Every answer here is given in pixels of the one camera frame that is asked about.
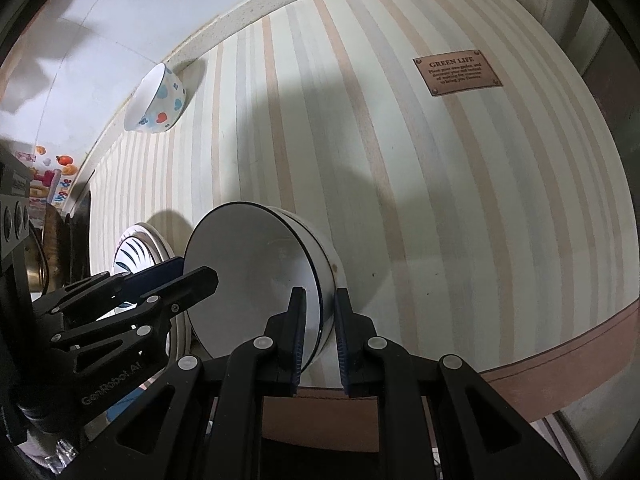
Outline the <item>white bowl dark rim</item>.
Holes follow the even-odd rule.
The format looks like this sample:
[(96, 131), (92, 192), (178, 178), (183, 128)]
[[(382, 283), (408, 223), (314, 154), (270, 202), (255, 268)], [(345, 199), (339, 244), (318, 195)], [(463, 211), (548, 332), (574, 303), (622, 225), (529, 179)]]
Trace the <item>white bowl dark rim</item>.
[(294, 287), (314, 287), (302, 246), (273, 207), (231, 202), (209, 211), (186, 245), (184, 270), (209, 266), (218, 287), (188, 310), (194, 334), (212, 358), (261, 335), (288, 308)]

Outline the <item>white bowl coloured hearts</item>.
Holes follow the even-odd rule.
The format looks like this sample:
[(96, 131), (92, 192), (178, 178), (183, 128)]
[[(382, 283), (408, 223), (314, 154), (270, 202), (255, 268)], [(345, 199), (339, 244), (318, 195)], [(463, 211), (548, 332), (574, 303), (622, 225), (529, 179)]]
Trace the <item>white bowl coloured hearts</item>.
[(166, 132), (175, 125), (185, 106), (186, 87), (165, 63), (157, 64), (132, 95), (124, 128), (129, 132)]

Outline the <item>white plate blue leaf pattern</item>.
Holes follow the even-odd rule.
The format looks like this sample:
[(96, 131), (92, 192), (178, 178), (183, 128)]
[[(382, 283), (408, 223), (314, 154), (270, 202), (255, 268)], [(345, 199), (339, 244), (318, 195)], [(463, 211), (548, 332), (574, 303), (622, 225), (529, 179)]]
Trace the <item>white plate blue leaf pattern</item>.
[(165, 259), (164, 243), (155, 229), (143, 222), (136, 223), (122, 233), (117, 243), (112, 273), (138, 273)]

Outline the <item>plain white bowl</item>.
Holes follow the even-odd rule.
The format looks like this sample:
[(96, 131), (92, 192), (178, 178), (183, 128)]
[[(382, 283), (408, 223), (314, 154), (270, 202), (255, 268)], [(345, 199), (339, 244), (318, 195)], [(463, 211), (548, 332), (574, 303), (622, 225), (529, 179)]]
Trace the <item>plain white bowl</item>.
[(294, 238), (302, 246), (303, 262), (311, 270), (314, 287), (307, 291), (306, 332), (303, 368), (313, 363), (331, 335), (334, 325), (335, 291), (346, 285), (344, 266), (332, 242), (308, 220), (281, 208), (273, 207)]

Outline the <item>black induction cooktop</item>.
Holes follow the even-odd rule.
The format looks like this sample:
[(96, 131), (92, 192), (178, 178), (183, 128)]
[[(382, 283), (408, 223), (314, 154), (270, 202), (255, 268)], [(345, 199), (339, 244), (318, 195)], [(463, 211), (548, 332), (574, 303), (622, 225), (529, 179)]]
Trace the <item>black induction cooktop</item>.
[(68, 217), (70, 227), (70, 282), (75, 283), (90, 275), (89, 223), (91, 193), (87, 192)]

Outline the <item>black wok with food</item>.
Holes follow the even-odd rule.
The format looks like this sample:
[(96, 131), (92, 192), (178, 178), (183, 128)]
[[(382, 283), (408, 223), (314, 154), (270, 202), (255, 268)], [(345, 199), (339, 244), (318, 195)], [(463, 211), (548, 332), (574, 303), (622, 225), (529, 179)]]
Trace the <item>black wok with food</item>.
[(52, 205), (44, 206), (42, 227), (29, 222), (25, 257), (30, 292), (53, 292), (70, 284), (70, 226)]

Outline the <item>striped table cloth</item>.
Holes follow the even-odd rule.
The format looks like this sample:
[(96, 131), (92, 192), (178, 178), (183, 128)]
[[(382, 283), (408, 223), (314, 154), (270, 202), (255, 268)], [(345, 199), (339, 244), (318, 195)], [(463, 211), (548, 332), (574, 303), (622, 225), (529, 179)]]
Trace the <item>striped table cloth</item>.
[[(413, 60), (465, 50), (502, 86), (432, 96)], [(178, 124), (121, 133), (91, 178), (93, 271), (134, 222), (183, 252), (210, 210), (249, 200), (324, 233), (385, 337), (457, 353), (527, 418), (629, 363), (639, 244), (620, 155), (516, 0), (297, 0), (183, 79)]]

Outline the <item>brown leather label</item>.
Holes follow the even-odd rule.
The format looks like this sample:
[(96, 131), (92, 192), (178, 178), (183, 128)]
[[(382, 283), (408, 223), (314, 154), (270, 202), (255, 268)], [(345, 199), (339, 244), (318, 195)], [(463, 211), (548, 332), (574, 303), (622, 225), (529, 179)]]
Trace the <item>brown leather label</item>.
[(502, 86), (499, 76), (480, 50), (420, 56), (413, 63), (432, 96)]

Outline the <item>colourful wall sticker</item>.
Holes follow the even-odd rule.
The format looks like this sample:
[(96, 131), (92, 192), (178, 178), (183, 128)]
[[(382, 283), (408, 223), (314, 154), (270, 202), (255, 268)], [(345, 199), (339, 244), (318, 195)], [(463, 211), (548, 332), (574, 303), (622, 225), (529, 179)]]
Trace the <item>colourful wall sticker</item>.
[(62, 212), (79, 168), (72, 156), (48, 152), (42, 145), (14, 155), (30, 171), (28, 214), (34, 227), (41, 229), (47, 206)]

